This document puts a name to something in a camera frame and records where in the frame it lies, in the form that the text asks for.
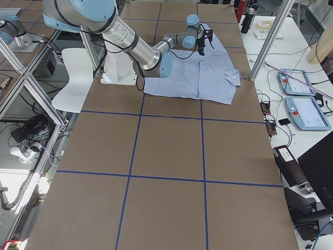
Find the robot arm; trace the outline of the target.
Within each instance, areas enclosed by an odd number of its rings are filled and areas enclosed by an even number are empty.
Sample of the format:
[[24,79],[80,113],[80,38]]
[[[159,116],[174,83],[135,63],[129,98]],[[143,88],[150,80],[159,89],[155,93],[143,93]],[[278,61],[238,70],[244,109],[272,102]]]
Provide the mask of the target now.
[[138,73],[148,78],[166,78],[172,71],[172,56],[149,46],[117,14],[114,1],[43,1],[43,18],[47,26],[72,33],[87,27],[102,34],[134,59]]
[[213,30],[205,29],[196,14],[190,14],[186,18],[186,23],[186,31],[166,34],[153,48],[161,53],[166,53],[174,46],[182,46],[187,49],[196,47],[199,55],[204,56],[205,40],[208,39],[209,43],[212,43]]

